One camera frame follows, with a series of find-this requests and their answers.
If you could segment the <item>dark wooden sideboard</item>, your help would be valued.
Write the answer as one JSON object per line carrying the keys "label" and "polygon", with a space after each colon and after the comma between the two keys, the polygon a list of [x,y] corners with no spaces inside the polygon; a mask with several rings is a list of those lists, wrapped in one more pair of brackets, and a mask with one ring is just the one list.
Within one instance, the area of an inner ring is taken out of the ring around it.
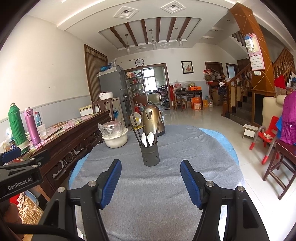
{"label": "dark wooden sideboard", "polygon": [[69,120],[62,126],[62,130],[38,146],[32,146],[29,152],[21,157],[21,160],[25,161],[43,150],[49,151],[49,162],[40,168],[43,183],[36,188],[47,201],[68,178],[77,162],[102,143],[98,125],[109,121],[111,117],[108,110]]}

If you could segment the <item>green thermos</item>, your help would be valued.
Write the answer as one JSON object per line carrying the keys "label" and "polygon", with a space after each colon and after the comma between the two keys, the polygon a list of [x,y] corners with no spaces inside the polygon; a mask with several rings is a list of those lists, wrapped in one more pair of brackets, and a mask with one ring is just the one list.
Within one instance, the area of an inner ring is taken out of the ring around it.
{"label": "green thermos", "polygon": [[17,147],[23,150],[29,145],[29,142],[26,137],[25,129],[21,119],[20,109],[14,102],[10,105],[8,117],[15,144]]}

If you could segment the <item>red plastic stool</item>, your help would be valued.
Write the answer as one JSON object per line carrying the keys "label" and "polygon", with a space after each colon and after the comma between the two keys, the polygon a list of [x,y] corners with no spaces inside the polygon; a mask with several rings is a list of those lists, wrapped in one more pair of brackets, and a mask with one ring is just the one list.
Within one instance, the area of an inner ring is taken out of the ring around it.
{"label": "red plastic stool", "polygon": [[258,138],[262,139],[264,147],[267,147],[267,145],[269,145],[269,148],[261,161],[262,165],[264,165],[267,162],[269,155],[273,149],[273,146],[277,140],[278,128],[276,127],[276,123],[278,122],[278,120],[278,117],[273,116],[271,118],[268,128],[266,128],[265,126],[260,126],[256,131],[254,139],[249,147],[249,149],[252,150]]}

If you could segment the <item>white plastic basin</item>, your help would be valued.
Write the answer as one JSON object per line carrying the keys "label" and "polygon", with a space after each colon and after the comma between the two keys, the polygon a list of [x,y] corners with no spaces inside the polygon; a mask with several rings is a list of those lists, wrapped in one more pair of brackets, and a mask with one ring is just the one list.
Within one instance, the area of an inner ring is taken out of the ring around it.
{"label": "white plastic basin", "polygon": [[123,131],[123,133],[118,137],[106,138],[102,136],[102,139],[104,140],[104,142],[109,148],[112,148],[112,149],[120,148],[127,143],[127,140],[128,140],[127,132],[128,132],[128,129],[126,128]]}

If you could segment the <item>grey table cloth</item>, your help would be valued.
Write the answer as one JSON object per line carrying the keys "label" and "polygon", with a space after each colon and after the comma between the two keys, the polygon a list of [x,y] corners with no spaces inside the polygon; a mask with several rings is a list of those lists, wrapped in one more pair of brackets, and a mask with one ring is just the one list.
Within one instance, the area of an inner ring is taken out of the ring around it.
{"label": "grey table cloth", "polygon": [[80,188],[109,168],[114,159],[122,172],[110,204],[101,217],[110,240],[192,240],[202,212],[194,206],[180,174],[188,160],[195,171],[217,185],[234,189],[244,182],[238,163],[212,136],[199,128],[168,125],[158,138],[160,161],[148,167],[137,139],[128,133],[117,149],[97,145],[72,176]]}

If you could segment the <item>small white step stool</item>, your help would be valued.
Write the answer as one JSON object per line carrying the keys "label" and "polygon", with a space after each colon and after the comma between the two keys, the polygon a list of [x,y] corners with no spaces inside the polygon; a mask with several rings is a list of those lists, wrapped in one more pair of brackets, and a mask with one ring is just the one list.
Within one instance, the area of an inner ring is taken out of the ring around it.
{"label": "small white step stool", "polygon": [[258,131],[258,127],[252,126],[252,125],[248,125],[248,124],[245,124],[243,126],[243,129],[244,129],[244,131],[243,131],[242,138],[244,138],[244,137],[254,138],[256,132]]}

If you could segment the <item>clear plastic bag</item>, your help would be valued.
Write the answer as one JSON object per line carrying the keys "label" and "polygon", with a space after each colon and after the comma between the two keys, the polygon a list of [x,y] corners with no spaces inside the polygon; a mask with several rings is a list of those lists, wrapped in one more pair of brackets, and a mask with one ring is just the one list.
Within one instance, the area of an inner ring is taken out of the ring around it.
{"label": "clear plastic bag", "polygon": [[98,124],[98,128],[105,138],[117,138],[126,130],[125,125],[121,121],[109,121],[101,125]]}

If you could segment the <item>purple jacket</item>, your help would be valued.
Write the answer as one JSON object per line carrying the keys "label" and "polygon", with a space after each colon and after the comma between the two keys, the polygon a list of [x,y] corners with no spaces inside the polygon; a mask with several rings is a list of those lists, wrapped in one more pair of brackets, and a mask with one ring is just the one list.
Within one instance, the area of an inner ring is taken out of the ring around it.
{"label": "purple jacket", "polygon": [[296,92],[289,94],[283,103],[280,140],[295,145],[296,143]]}

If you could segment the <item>white spoon left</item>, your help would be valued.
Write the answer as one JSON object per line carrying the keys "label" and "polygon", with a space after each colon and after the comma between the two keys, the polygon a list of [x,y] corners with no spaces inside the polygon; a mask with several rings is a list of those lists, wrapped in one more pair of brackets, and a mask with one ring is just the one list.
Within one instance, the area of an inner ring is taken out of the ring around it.
{"label": "white spoon left", "polygon": [[147,147],[147,136],[145,133],[142,133],[141,142],[144,147]]}

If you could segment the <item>white spoon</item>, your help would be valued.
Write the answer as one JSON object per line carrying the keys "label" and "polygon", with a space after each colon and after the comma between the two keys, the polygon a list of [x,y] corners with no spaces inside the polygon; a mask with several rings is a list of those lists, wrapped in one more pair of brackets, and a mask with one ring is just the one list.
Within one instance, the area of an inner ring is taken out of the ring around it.
{"label": "white spoon", "polygon": [[154,143],[154,134],[152,132],[150,132],[147,136],[147,142],[149,144],[149,146],[151,147]]}
{"label": "white spoon", "polygon": [[147,136],[145,133],[142,133],[141,142],[144,147],[147,147]]}

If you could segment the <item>white spoon right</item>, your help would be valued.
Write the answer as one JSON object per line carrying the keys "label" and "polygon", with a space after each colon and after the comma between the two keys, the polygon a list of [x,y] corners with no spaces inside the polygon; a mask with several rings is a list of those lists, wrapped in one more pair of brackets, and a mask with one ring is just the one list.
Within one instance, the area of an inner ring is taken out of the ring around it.
{"label": "white spoon right", "polygon": [[151,147],[154,143],[154,134],[152,132],[150,132],[147,136],[147,142],[149,144],[149,146]]}

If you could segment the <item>cream chair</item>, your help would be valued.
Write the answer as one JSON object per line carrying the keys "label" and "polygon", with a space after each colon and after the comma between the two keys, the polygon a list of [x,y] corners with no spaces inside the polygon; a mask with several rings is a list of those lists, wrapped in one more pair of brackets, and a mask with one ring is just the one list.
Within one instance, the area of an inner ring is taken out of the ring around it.
{"label": "cream chair", "polygon": [[262,125],[269,127],[273,116],[280,117],[282,115],[282,108],[286,95],[278,95],[277,97],[266,96],[263,99],[262,109]]}

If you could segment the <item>bronze electric kettle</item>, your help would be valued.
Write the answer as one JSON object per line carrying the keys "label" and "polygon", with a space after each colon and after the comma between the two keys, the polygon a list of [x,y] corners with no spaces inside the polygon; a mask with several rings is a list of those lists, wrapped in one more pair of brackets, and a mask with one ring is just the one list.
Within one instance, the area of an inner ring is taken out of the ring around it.
{"label": "bronze electric kettle", "polygon": [[142,124],[144,132],[149,134],[150,132],[156,133],[160,109],[153,102],[148,102],[144,107],[142,114]]}

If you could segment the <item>wooden stair railing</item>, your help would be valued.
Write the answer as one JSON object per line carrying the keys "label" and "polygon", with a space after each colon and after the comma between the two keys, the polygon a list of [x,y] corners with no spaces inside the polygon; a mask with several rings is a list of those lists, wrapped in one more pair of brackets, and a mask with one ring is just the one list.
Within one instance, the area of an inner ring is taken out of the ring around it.
{"label": "wooden stair railing", "polygon": [[248,97],[251,91],[251,80],[251,66],[248,64],[233,78],[222,85],[226,90],[226,94],[223,96],[223,117],[228,117],[231,113],[236,113],[236,108],[242,106],[244,98]]}

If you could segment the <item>grey refrigerator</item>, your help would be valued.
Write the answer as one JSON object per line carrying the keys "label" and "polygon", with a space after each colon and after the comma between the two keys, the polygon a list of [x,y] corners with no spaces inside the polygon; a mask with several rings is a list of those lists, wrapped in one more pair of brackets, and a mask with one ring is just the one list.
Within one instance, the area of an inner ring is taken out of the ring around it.
{"label": "grey refrigerator", "polygon": [[129,126],[132,114],[132,99],[125,78],[125,70],[121,66],[112,67],[97,74],[101,92],[112,92],[114,98],[119,98],[125,125]]}

